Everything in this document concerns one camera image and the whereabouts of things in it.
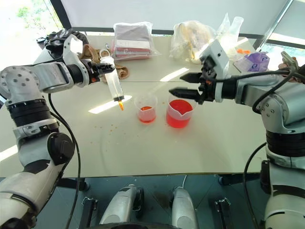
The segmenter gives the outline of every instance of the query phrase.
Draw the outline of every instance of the table surface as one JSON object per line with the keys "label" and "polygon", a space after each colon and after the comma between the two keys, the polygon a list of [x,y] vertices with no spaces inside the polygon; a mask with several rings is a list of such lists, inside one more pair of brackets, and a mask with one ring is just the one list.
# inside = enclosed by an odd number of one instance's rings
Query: table surface
{"label": "table surface", "polygon": [[[113,37],[89,36],[90,44],[103,48]],[[166,123],[168,90],[177,86],[196,89],[197,84],[183,82],[179,76],[169,82],[160,79],[181,68],[192,72],[201,66],[169,58],[171,37],[154,37],[160,56],[148,60],[121,61],[130,70],[122,80],[125,95],[132,99],[118,106],[92,114],[88,111],[112,100],[108,86],[96,83],[84,88],[52,95],[53,103],[71,126],[81,151],[82,177],[110,177],[156,174],[241,173],[253,150],[265,141],[261,117],[250,107],[224,100],[205,102],[194,110],[189,125],[175,129]],[[249,42],[240,48],[254,51]],[[239,72],[232,65],[229,72]],[[133,104],[137,95],[151,92],[158,98],[157,118],[144,125],[136,117]],[[0,152],[15,145],[14,125],[8,111],[0,110]],[[67,133],[61,125],[61,131]],[[259,172],[265,152],[261,150],[252,160],[249,171]],[[0,161],[0,177],[22,171],[18,154]],[[65,177],[77,176],[76,154],[68,164]]]}

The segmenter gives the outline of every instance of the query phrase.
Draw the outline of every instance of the measuring cup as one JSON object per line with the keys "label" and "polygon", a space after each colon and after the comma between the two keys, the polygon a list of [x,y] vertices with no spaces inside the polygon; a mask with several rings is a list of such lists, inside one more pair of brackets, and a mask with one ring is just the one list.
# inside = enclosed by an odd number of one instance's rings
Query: measuring cup
{"label": "measuring cup", "polygon": [[197,102],[190,99],[181,99],[173,95],[169,96],[166,110],[166,121],[174,128],[184,128],[188,125]]}
{"label": "measuring cup", "polygon": [[152,123],[156,119],[157,97],[151,93],[142,94],[135,98],[134,105],[142,123]]}

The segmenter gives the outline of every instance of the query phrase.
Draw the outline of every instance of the orange object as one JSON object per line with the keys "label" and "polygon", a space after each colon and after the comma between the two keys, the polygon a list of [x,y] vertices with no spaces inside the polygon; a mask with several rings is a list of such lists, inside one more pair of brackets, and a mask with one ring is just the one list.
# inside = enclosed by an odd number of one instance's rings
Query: orange object
{"label": "orange object", "polygon": [[247,54],[247,55],[249,55],[249,54],[251,53],[250,50],[243,50],[243,49],[238,49],[238,50],[236,50],[236,51],[237,51],[237,53],[239,53],[239,54]]}
{"label": "orange object", "polygon": [[151,106],[144,106],[144,107],[141,108],[141,111],[146,111],[146,110],[149,110],[151,108],[152,108]]}
{"label": "orange object", "polygon": [[119,100],[119,106],[120,106],[121,110],[123,111],[124,110],[124,106],[123,106],[122,100]]}

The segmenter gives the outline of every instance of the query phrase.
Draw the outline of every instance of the red liquid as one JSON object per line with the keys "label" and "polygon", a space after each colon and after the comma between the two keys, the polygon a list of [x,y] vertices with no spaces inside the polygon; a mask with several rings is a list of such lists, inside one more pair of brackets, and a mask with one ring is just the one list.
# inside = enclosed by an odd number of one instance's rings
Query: red liquid
{"label": "red liquid", "polygon": [[[190,105],[187,101],[182,99],[176,99],[170,102],[170,106],[175,109],[176,111],[179,111],[180,114],[185,114],[186,112],[192,111],[193,107]],[[189,123],[191,118],[186,120],[177,120],[173,117],[171,117],[168,112],[166,113],[166,121],[168,125],[175,127],[175,128],[183,128],[186,127]]]}
{"label": "red liquid", "polygon": [[152,109],[150,106],[144,106],[141,108],[141,111],[138,113],[138,118],[143,123],[152,123],[156,119],[156,111]]}

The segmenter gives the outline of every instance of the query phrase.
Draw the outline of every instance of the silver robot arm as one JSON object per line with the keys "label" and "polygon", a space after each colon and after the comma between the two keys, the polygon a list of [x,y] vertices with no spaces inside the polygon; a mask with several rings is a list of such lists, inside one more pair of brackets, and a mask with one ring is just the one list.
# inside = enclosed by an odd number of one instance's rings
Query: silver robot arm
{"label": "silver robot arm", "polygon": [[[296,71],[294,60],[286,53],[283,58]],[[181,79],[200,83],[199,91],[171,89],[177,97],[221,102],[234,99],[237,104],[252,107],[267,91],[281,82],[281,75],[265,75],[235,80],[227,74],[228,59],[214,41],[202,55],[201,73],[189,73]],[[305,85],[285,83],[256,107],[266,128],[266,154],[262,162],[261,181],[268,200],[264,227],[266,229],[305,228]]]}
{"label": "silver robot arm", "polygon": [[59,132],[59,123],[50,114],[44,93],[84,87],[111,73],[112,63],[80,61],[76,50],[82,42],[70,35],[64,43],[65,62],[11,66],[0,72],[0,94],[16,124],[22,172],[0,182],[0,229],[27,229],[51,197],[57,181],[74,154],[74,144]]}

